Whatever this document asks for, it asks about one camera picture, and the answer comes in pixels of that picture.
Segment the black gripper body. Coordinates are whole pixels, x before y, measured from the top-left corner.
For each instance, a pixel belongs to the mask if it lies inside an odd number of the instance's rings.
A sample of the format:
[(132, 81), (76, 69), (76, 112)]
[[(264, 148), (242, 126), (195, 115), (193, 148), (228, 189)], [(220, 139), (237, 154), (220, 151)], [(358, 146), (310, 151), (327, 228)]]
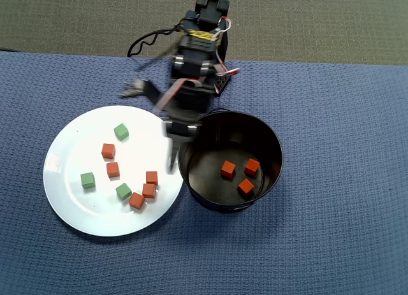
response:
[(200, 126), (200, 115), (208, 112), (212, 102), (212, 90), (183, 84), (164, 107), (169, 135), (193, 137)]

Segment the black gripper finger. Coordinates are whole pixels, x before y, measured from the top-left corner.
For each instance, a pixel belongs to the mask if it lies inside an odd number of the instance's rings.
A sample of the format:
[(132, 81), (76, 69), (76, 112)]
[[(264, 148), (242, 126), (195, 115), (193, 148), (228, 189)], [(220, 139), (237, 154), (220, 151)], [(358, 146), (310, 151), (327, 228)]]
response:
[(168, 134), (168, 138), (170, 139), (170, 154), (168, 159), (168, 167), (167, 170), (169, 173), (173, 171), (173, 167), (175, 164), (175, 160), (177, 158), (177, 154), (180, 148), (180, 139), (179, 136), (174, 134)]

